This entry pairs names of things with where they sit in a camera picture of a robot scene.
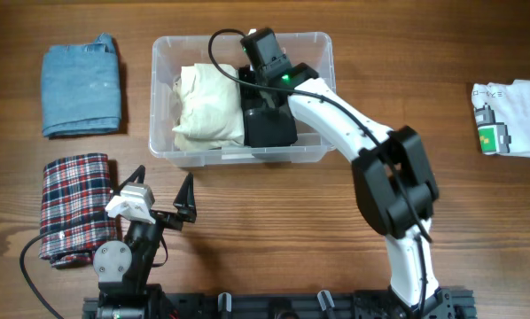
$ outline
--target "red plaid fabric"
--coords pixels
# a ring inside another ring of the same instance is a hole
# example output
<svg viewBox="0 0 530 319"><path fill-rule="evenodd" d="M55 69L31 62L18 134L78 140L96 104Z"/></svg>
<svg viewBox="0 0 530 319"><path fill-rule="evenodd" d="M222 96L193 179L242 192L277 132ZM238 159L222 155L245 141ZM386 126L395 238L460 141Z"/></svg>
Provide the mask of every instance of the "red plaid fabric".
<svg viewBox="0 0 530 319"><path fill-rule="evenodd" d="M43 238L39 258L63 268L92 262L103 243L117 239L115 221L104 211L110 198L107 155L57 159L44 168L41 234L80 225Z"/></svg>

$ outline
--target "cable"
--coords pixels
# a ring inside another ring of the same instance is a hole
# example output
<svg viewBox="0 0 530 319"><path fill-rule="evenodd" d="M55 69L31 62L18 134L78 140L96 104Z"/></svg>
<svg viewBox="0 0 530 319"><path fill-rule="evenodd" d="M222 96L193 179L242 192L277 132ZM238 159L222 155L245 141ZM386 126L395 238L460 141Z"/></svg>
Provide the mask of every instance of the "cable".
<svg viewBox="0 0 530 319"><path fill-rule="evenodd" d="M222 30L218 30L216 31L211 37L210 37L210 41L208 42L208 57L210 57L210 61L212 61L212 64L215 66L215 68L223 75L225 75L227 78L231 79L232 81L234 82L237 82L239 83L240 85L244 85L248 88L252 88L252 89L258 89L258 90L265 90L265 91L270 91L270 92L283 92L283 93L289 93L289 94L299 94L299 95L302 95L302 96L306 96L306 97L313 97L313 98L317 98L319 99L321 102L328 102L330 103L331 105L334 105L336 106L336 108L338 108L341 112L343 112L347 117L349 117L354 123L355 125L358 126L358 128L360 128L363 133L370 138L370 140L377 146L379 147L381 145L381 143L377 140L376 137L373 136L373 134L371 133L371 131L365 127L365 125L363 125L363 123L361 121L359 121L353 114L351 114L347 109L346 107L340 105L338 102L330 99L330 98L327 98L323 95L320 95L320 94L316 94L316 93L310 93L310 92L306 92L306 91L303 91L303 90L299 90L299 89L282 89L282 88L271 88L271 87L267 87L267 86L263 86L263 85L259 85L259 84L253 84L253 83L250 83L250 82L245 82L245 81L242 81L242 80L239 80L238 78L236 78L235 76L232 76L230 74L228 74L227 72L225 72L221 67L220 65L218 64L218 62L216 62L215 58L214 58L214 54L212 53L212 44L214 43L214 39L218 36L218 35L221 35L223 33L235 33L235 34L238 34L238 35L241 35L243 37L246 36L246 34L244 34L242 31L240 30L236 30L236 29L231 29L231 28L225 28L225 29L222 29ZM413 219L415 220L415 223L417 224L420 232L421 232L421 235L426 239L426 241L428 241L429 243L431 243L433 240L431 239L430 235L428 234L428 232L426 231L425 229L425 226L423 226L423 223L421 222L420 218L418 217L418 214L417 214L417 210L415 209L415 207L413 206L413 203L411 202L411 200L409 199L409 196L407 195L407 191L405 190L405 187L403 186L403 182L401 180L401 177L399 176L399 172L397 171L397 169L395 168L395 165L394 163L391 161L391 159L387 156L387 154L385 154L384 152L381 152L381 157L383 158L383 161L389 166L389 169L391 169L391 173L393 174L393 177L395 179L395 181L397 182L397 186L399 188L399 192L401 193L401 195L405 198L405 202L407 203L407 208L409 209L409 212L411 214L411 217L413 217Z"/></svg>
<svg viewBox="0 0 530 319"><path fill-rule="evenodd" d="M158 267L162 267L164 264L167 263L168 261L168 249L167 249L167 243L165 242L165 238L164 237L161 237L160 238L160 243L162 244L162 246L165 248L165 261L163 262L158 262L158 263L153 263L152 264L152 267L153 268L158 268Z"/></svg>
<svg viewBox="0 0 530 319"><path fill-rule="evenodd" d="M135 172L133 172L133 174L131 174L130 177L128 177L125 181L123 181L123 183L120 184L115 191L113 191L113 195L119 194L121 189L123 188L123 186L125 186L125 184L127 184L127 183L132 183L135 180L137 180L138 183L143 183L143 181L144 181L144 172L145 172L144 166L140 165L135 170ZM101 212L94 213L93 215L95 216L96 214L97 215L102 214L101 217L103 218L104 215L105 215L105 210L102 210ZM86 222L79 222L79 223L76 223L76 224L68 224L68 225L65 225L64 227L61 227L58 230L49 230L47 232L44 232L43 234L40 234L37 237L29 240L28 243L25 245L25 247L23 247L23 250L20 252L20 257L19 257L20 271L21 271L21 273L23 273L23 276L25 277L25 281L27 281L28 287L33 291L33 293L39 299L39 301L41 301L43 306L48 311L50 311L52 315L54 315L58 319L63 319L62 315L60 315L56 310L54 310L54 308L51 306L51 304L49 304L48 301L46 301L46 299L43 297L43 295L38 291L38 289L36 289L35 284L33 284L33 281L31 280L31 277L28 275L27 268L25 267L25 255L27 254L27 250L28 250L28 248L30 248L30 246L32 246L37 241L43 239L44 237L47 237L47 236L52 235L52 234L59 233L60 231L65 231L65 230L69 230L69 229L72 229L72 228L80 227L84 223L86 223ZM164 242L164 239L163 239L163 246L165 246L165 250L167 250L167 246L166 246L166 244Z"/></svg>
<svg viewBox="0 0 530 319"><path fill-rule="evenodd" d="M425 300L426 300L426 264L425 264L425 252L423 250L423 239L421 239L420 236L417 236L415 238L415 241L417 241L417 248L418 248L418 259L421 263L421 280L423 280L422 287L421 287L421 299L418 302L418 318L423 319L425 316Z"/></svg>
<svg viewBox="0 0 530 319"><path fill-rule="evenodd" d="M25 280L27 281L27 284L28 284L28 287L33 291L33 293L35 294L35 296L39 299L39 301L41 301L41 303L43 304L43 306L45 308L47 308L52 315L54 315L56 318L58 319L63 319L62 318L62 315L60 315L58 312L56 312L56 310L54 310L54 308L51 306L51 304L49 304L43 297L43 295L36 289L35 287L35 284L33 284L33 281L31 280L30 276L28 275L27 273L27 269L25 268L25 254L27 253L27 250L28 248L33 245L34 243L36 243L37 241L43 239L44 237L47 237L49 235L52 235L54 233L57 233L59 231L64 231L64 230L67 230L69 228L72 228L73 226L70 225L69 227L66 226L66 227L63 227L62 229L60 230L49 230L43 234L40 234L39 236L31 239L26 245L25 247L23 248L23 250L20 252L20 257L19 257L19 265L20 265L20 271L23 273L23 276L25 277Z"/></svg>

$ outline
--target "blue denim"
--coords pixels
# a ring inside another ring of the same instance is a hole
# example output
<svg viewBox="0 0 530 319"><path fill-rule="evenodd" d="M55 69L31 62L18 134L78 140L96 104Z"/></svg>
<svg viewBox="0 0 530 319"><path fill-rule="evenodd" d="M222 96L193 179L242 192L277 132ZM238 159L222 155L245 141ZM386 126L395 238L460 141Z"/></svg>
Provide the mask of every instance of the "blue denim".
<svg viewBox="0 0 530 319"><path fill-rule="evenodd" d="M44 136L119 129L119 64L110 35L101 34L90 44L50 47L41 76Z"/></svg>

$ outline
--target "wooden table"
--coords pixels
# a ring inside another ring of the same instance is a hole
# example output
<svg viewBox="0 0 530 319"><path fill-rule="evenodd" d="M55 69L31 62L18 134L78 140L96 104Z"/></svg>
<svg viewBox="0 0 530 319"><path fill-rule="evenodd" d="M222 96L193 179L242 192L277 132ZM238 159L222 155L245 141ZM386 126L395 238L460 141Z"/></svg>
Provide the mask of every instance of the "wooden table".
<svg viewBox="0 0 530 319"><path fill-rule="evenodd" d="M530 79L530 2L520 1L0 6L0 318L51 317L19 271L21 248L38 234L48 162L105 152L120 179L144 164L156 207L170 208L186 171L147 148L153 42L264 26L329 34L339 95L376 121L419 132L440 186L432 231L440 283L473 289L479 318L530 318L530 159L482 155L470 102L475 82ZM43 54L101 32L117 39L125 66L121 133L43 138ZM383 238L358 212L337 152L315 164L191 172L199 219L166 233L170 260L151 273L166 292L388 286ZM37 249L27 257L36 286L62 315L79 317L82 298L97 295L92 267L50 269Z"/></svg>

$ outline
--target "clear plastic bin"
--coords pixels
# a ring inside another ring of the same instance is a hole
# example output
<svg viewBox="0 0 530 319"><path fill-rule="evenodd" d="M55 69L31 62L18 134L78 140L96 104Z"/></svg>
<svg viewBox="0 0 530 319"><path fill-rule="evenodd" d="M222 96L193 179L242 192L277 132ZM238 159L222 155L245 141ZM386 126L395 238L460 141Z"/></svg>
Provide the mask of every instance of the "clear plastic bin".
<svg viewBox="0 0 530 319"><path fill-rule="evenodd" d="M276 34L281 49L294 65L305 62L336 91L331 38L323 32ZM234 67L249 64L241 50L238 35L218 36L213 54L219 63ZM183 152L174 144L172 128L180 118L182 105L171 90L180 77L182 66L211 63L208 58L209 35L163 36L152 46L151 118L149 149L152 155L170 160L178 167L202 167L216 164L319 161L333 146L308 125L297 121L297 143L286 147L228 147L217 150Z"/></svg>

